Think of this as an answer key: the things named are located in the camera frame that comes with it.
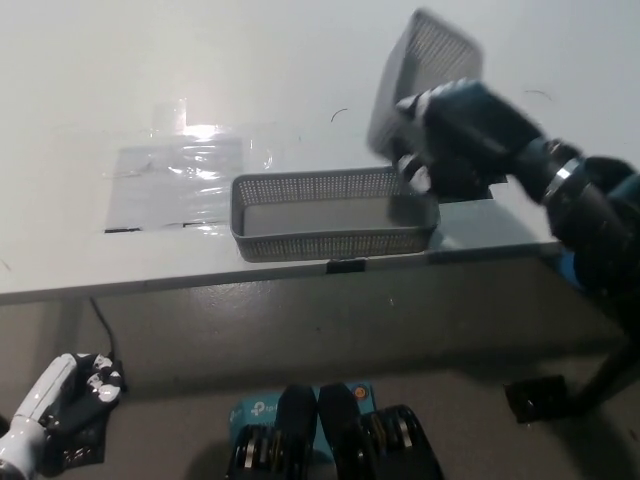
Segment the white and black left hand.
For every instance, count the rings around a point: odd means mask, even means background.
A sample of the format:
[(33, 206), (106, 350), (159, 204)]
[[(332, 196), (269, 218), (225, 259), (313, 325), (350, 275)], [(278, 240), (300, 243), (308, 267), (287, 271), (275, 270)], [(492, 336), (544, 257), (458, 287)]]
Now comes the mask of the white and black left hand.
[(102, 354), (65, 353), (37, 379), (10, 422), (73, 435), (106, 418), (125, 391), (122, 363)]

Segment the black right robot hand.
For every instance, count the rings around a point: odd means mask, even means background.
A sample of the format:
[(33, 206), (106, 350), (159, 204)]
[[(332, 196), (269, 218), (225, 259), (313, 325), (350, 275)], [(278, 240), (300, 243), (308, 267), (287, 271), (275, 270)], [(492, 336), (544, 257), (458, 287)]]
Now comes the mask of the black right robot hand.
[(542, 131), (478, 80), (461, 79), (405, 97), (395, 105), (402, 131), (422, 146), (400, 154), (401, 176), (418, 191), (470, 200), (516, 173), (516, 158)]

